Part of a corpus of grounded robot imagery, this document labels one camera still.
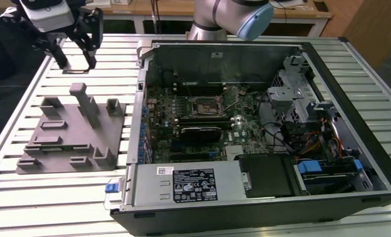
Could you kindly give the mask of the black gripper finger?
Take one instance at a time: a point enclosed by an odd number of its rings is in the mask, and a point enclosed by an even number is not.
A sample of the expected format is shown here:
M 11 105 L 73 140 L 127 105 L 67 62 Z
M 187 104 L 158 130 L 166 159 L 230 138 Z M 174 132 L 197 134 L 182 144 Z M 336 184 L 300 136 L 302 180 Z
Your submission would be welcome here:
M 103 10 L 98 7 L 95 9 L 81 7 L 78 12 L 79 18 L 71 39 L 83 51 L 91 70 L 97 67 L 97 50 L 103 41 Z
M 0 20 L 10 29 L 23 35 L 34 49 L 43 50 L 49 56 L 55 58 L 62 69 L 67 69 L 69 59 L 58 45 L 58 36 L 53 36 L 47 32 L 53 30 L 50 19 L 70 12 L 67 6 L 45 7 L 42 9 L 12 6 L 0 15 Z

